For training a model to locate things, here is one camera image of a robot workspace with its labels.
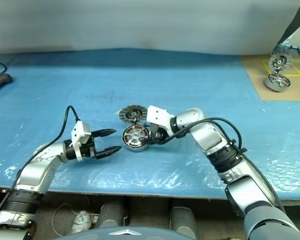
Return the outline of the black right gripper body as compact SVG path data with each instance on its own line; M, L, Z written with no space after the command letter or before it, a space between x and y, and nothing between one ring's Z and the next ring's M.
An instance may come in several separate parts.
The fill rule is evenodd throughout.
M153 144L161 144L168 138L167 131L156 124L150 125L150 138Z

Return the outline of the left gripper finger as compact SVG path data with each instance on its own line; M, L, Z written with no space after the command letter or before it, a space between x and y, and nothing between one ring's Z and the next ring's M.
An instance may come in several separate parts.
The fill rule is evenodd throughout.
M107 128L107 129L100 129L100 130L95 130L91 132L91 137L94 138L98 138L98 137L106 137L109 136L113 133L115 133L116 130L112 129L112 128Z
M102 159L105 157L109 157L113 155L114 153L118 152L122 147L121 146L112 146L105 148L103 151L95 152L95 158L96 159Z

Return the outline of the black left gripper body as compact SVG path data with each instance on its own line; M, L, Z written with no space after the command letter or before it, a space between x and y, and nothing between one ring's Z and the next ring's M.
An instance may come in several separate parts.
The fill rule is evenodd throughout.
M82 143L80 146L81 157L84 158L94 158L96 155L96 146L93 137L90 137L86 143Z

